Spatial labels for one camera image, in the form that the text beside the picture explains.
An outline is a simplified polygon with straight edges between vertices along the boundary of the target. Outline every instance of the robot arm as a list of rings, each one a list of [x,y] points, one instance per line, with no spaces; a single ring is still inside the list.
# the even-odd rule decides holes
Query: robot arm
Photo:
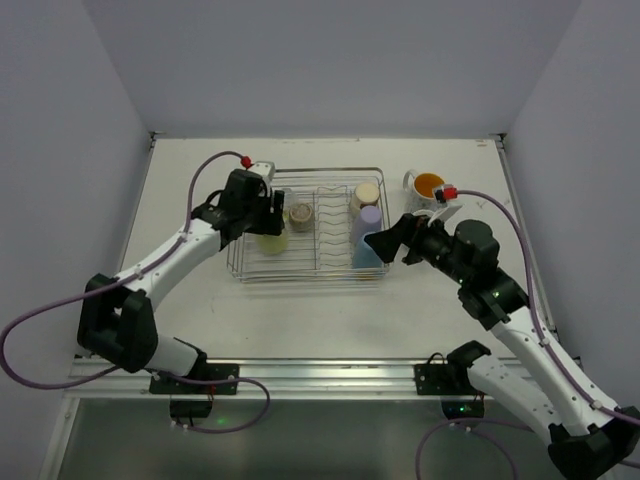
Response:
[[[477,342],[447,356],[457,367],[458,382],[492,395],[524,421],[548,445],[552,461],[566,478],[598,478],[628,456],[640,428],[602,409],[633,418],[640,418],[640,412],[620,408],[544,327],[546,335],[540,340],[528,296],[498,267],[500,245],[489,226],[465,220],[449,235],[442,221],[428,220],[405,214],[391,229],[368,235],[365,241],[386,263],[404,244],[409,247],[405,264],[426,260],[458,283],[463,308],[518,357],[540,389],[507,372]],[[588,402],[575,385],[595,401]]]
[[[284,193],[271,188],[274,164],[247,167],[232,171],[224,190],[193,209],[188,229],[183,226],[147,258],[115,277],[98,274],[89,281],[87,292],[132,278],[84,301],[77,335],[82,347],[130,373],[146,369],[207,379],[207,355],[158,334],[154,311],[189,272],[244,232],[282,233]],[[218,203],[212,205],[216,196]]]

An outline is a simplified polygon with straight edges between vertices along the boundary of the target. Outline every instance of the white table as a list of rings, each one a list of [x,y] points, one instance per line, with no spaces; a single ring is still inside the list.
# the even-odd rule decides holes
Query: white table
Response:
[[[221,150],[274,161],[278,168],[379,167],[392,224],[405,201],[402,177],[409,168],[491,194],[513,211],[498,151],[489,140],[161,139],[124,266],[144,258],[179,228],[194,171]],[[210,165],[200,177],[195,204],[222,188],[237,166],[232,157]],[[488,223],[501,244],[502,267],[524,285],[522,255],[507,220],[490,204],[471,198],[464,202],[449,228],[464,218]],[[165,298],[156,313],[160,332],[217,358],[425,358],[472,339],[499,356],[513,356],[464,312],[456,284],[427,264],[406,267],[398,261],[383,280],[358,288],[247,285],[227,271],[226,257],[226,251],[221,252],[197,267]]]

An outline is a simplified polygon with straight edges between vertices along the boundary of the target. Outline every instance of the red connector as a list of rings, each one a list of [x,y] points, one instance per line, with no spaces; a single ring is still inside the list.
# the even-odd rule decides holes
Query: red connector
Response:
[[[249,168],[251,168],[251,165],[253,165],[253,162],[251,161],[251,159],[249,157],[247,157],[246,155],[244,157],[242,157],[242,159],[240,160],[240,164],[246,168],[247,170]]]
[[[433,189],[433,196],[439,203],[447,203],[458,198],[458,189],[448,183]]]

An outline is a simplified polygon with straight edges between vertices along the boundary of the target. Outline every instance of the white cup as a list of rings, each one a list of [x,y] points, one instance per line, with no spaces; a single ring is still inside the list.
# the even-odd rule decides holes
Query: white cup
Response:
[[[414,213],[419,210],[435,212],[438,210],[441,205],[433,196],[433,189],[443,183],[444,180],[435,173],[418,173],[416,170],[409,170],[404,174],[402,180],[402,188],[409,194],[404,212]]]

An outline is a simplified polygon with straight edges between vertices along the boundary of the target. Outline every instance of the wire dish rack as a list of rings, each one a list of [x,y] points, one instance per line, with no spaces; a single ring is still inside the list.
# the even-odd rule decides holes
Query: wire dish rack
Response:
[[[277,255],[264,254],[256,236],[244,234],[229,246],[229,271],[243,282],[381,278],[389,270],[388,264],[381,268],[351,267],[353,245],[349,236],[354,219],[349,202],[355,188],[365,182],[380,189],[378,207],[382,211],[382,228],[387,229],[389,208],[382,170],[356,167],[276,170],[273,188],[293,192],[297,202],[313,206],[313,228],[296,232],[285,218],[289,243]]]

